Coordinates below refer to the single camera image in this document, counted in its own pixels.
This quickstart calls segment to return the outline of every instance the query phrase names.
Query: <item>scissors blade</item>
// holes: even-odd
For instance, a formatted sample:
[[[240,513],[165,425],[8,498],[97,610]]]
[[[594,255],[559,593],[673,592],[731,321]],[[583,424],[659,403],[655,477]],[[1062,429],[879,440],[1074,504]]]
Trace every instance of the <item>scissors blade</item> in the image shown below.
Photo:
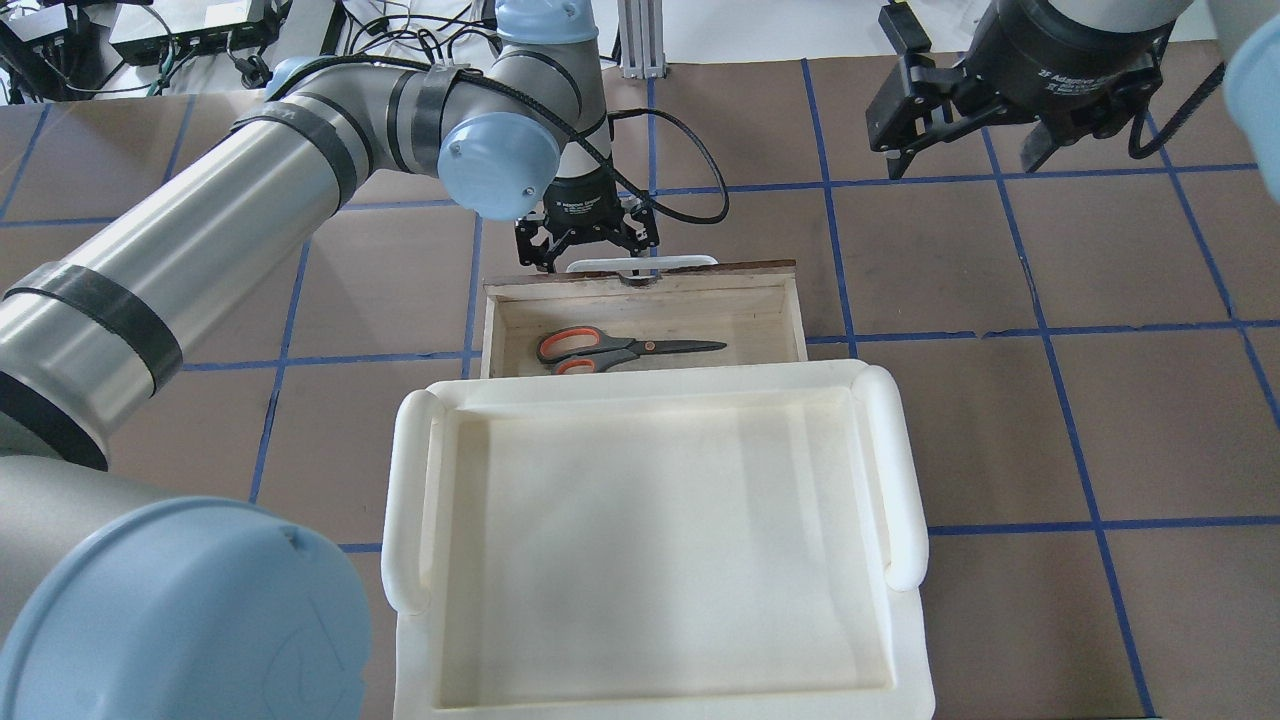
[[[631,343],[630,350],[637,355],[672,355],[676,352],[710,352],[728,347],[723,342],[709,340],[648,340]]]

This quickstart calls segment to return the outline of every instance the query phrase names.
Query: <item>black band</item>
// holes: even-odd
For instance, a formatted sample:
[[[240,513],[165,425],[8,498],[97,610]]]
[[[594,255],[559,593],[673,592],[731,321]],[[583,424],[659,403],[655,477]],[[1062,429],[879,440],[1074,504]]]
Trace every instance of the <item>black band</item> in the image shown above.
[[[347,120],[347,124],[351,126],[351,129],[356,131],[356,137],[360,138],[360,143],[365,146],[366,165],[369,167],[370,172],[372,172],[372,168],[374,168],[374,143],[370,142],[369,135],[365,133],[365,128],[361,127],[361,124],[358,122],[356,122],[356,117],[355,115],[352,115],[351,113],[347,111],[346,108],[343,108],[342,105],[338,105],[333,100],[329,100],[324,95],[317,95],[315,92],[302,91],[302,92],[291,92],[289,96],[291,97],[310,97],[311,100],[315,100],[316,102],[324,105],[325,108],[329,108],[334,113],[338,113],[342,117],[342,119]]]
[[[390,102],[387,108],[387,145],[392,149],[392,161],[396,167],[404,170],[406,173],[412,173],[408,165],[404,164],[404,155],[401,154],[399,149],[399,100],[404,95],[404,86],[408,85],[408,78],[413,77],[415,72],[404,70],[399,79],[396,81],[396,87],[392,88]]]
[[[580,115],[582,114],[582,88],[580,88],[577,86],[577,81],[573,79],[573,76],[571,76],[570,72],[564,69],[564,65],[562,65],[562,64],[559,64],[559,63],[556,61],[556,58],[552,58],[550,55],[543,55],[541,53],[535,53],[534,50],[512,50],[511,53],[507,53],[503,56],[504,58],[532,58],[535,60],[540,60],[540,61],[545,63],[552,69],[554,69],[556,72],[558,72],[561,74],[561,77],[563,77],[564,81],[568,82],[568,86],[573,88],[573,97],[577,97],[577,114],[580,114]]]
[[[45,396],[0,370],[0,415],[31,430],[63,460],[106,470],[106,454],[70,415]]]
[[[45,263],[4,293],[51,297],[127,342],[151,372],[155,395],[182,369],[182,347],[150,305],[120,283],[81,265]]]
[[[430,147],[439,151],[444,142],[444,102],[453,90],[453,81],[458,76],[458,67],[431,68],[422,78],[422,91],[417,96],[417,111],[413,113],[413,143],[420,147]]]
[[[273,101],[253,110],[232,126],[239,129],[253,120],[270,120],[293,128],[307,142],[315,146],[324,155],[333,168],[334,177],[338,178],[338,208],[342,208],[356,193],[356,161],[351,158],[347,143],[338,137],[338,131],[333,129],[320,115],[292,102]]]

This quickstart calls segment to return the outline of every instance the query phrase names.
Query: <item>white handle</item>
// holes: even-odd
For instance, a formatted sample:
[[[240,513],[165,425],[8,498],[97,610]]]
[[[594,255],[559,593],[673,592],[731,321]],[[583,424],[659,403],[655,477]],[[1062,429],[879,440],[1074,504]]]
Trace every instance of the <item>white handle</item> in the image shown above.
[[[676,268],[700,268],[718,265],[710,255],[667,255],[664,258],[593,258],[575,260],[564,269],[566,273],[630,273],[632,270],[675,270]]]
[[[406,397],[396,415],[383,527],[383,589],[392,607],[408,615],[426,612],[430,605],[430,570],[422,570],[422,555],[430,556],[434,538],[422,532],[422,520],[428,482],[440,477],[443,419],[444,405],[429,389]]]
[[[902,397],[888,370],[874,365],[859,373],[854,392],[867,404],[876,474],[888,528],[884,582],[899,592],[914,591],[924,582],[929,564],[929,532],[911,460],[911,443],[906,437]]]

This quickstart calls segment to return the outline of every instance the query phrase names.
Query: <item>white plastic bin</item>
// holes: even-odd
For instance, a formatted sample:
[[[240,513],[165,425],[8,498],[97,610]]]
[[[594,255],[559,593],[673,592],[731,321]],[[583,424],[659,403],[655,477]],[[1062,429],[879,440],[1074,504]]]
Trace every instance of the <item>white plastic bin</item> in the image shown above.
[[[928,538],[858,360],[456,380],[396,423],[397,720],[915,720]]]

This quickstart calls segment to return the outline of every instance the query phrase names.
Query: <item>tray handle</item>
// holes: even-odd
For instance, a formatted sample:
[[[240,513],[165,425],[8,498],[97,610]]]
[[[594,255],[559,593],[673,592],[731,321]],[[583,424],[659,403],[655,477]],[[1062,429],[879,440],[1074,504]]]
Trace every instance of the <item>tray handle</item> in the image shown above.
[[[897,592],[910,592],[924,582],[929,564],[929,534],[906,434],[906,418],[902,415],[902,397],[888,370],[874,365],[859,373],[854,380],[854,395],[867,405],[888,529],[884,582]]]
[[[430,568],[422,569],[422,556],[430,557],[434,538],[422,523],[428,497],[434,505],[438,493],[443,420],[444,404],[429,389],[410,393],[396,415],[383,527],[383,589],[390,606],[407,615],[426,612],[431,601]],[[436,487],[428,488],[429,482]]]

